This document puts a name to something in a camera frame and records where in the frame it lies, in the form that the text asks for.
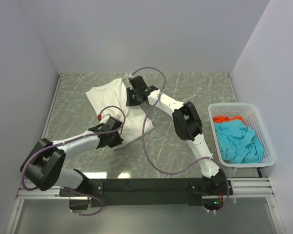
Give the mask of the white red-print t-shirt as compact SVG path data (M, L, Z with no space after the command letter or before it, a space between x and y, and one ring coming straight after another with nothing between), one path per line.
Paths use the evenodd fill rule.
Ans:
M114 150L123 148L154 129L152 121L146 118L145 112L139 106L126 106L126 87L121 78L87 91L86 96L97 115L102 115L101 122L105 123L109 117L125 121L121 138L122 144L113 147Z

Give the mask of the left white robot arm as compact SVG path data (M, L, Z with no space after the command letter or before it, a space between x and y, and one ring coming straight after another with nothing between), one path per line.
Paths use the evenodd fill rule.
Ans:
M21 165L21 184L27 191L46 191L56 186L68 187L77 196L88 189L88 178L77 169L65 169L66 159L89 150L120 145L118 131L124 122L109 117L105 123L89 128L82 134L63 140L40 139Z

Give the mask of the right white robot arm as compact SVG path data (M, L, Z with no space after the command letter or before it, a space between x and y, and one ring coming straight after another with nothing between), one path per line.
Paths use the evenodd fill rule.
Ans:
M177 101L165 95L155 86L147 86L142 76L129 78L131 88L126 89L126 106L138 106L147 103L170 115L177 136L186 142L196 160L188 167L198 163L208 194L218 195L221 191L230 194L230 185L221 166L214 160L203 135L203 124L192 102Z

